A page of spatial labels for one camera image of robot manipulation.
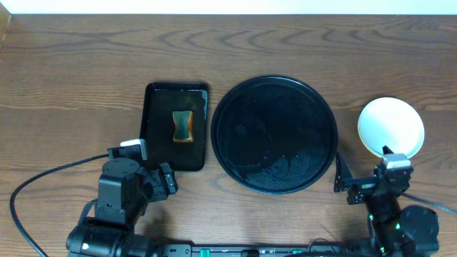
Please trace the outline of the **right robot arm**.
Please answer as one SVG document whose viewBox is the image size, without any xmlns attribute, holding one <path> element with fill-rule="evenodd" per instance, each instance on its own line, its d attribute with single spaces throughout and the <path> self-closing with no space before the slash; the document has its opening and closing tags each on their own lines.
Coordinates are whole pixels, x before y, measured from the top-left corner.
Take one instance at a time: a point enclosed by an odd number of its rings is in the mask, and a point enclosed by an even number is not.
<svg viewBox="0 0 457 257">
<path fill-rule="evenodd" d="M 341 154 L 336 155 L 333 191 L 347 192 L 349 205 L 366 206 L 368 238 L 348 242 L 359 256 L 430 256 L 439 250 L 438 214 L 424 206 L 401 208 L 413 167 L 402 153 L 383 147 L 380 164 L 373 175 L 354 178 Z"/>
</svg>

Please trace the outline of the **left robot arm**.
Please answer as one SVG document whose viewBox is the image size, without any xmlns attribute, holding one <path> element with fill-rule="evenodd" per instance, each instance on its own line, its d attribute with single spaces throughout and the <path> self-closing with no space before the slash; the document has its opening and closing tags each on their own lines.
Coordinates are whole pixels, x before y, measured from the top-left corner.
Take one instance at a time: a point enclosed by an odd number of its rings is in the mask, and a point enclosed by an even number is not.
<svg viewBox="0 0 457 257">
<path fill-rule="evenodd" d="M 135 234 L 135 225 L 152 202 L 178 191 L 174 171 L 163 163 L 149 170 L 129 158 L 113 158 L 102 167 L 98 198 L 86 204 L 69 234 L 69 256 L 162 256 L 163 248 Z"/>
</svg>

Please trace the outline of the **light blue plate top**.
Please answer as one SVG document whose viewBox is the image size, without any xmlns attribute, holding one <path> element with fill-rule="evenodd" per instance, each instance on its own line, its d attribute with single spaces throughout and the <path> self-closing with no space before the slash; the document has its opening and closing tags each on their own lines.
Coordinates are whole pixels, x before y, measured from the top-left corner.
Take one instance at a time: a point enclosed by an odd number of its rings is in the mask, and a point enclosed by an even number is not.
<svg viewBox="0 0 457 257">
<path fill-rule="evenodd" d="M 425 128 L 418 112 L 408 103 L 394 97 L 369 102 L 357 123 L 362 144 L 374 155 L 383 155 L 383 147 L 407 157 L 416 155 L 425 139 Z"/>
</svg>

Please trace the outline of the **green and orange sponge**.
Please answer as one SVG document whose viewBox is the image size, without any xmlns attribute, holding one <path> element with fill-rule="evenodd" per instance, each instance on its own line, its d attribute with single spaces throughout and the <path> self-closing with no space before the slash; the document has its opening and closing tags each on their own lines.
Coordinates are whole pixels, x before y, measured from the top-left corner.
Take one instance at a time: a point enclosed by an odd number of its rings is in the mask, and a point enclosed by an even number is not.
<svg viewBox="0 0 457 257">
<path fill-rule="evenodd" d="M 192 111 L 174 111 L 174 143 L 190 143 L 194 140 Z"/>
</svg>

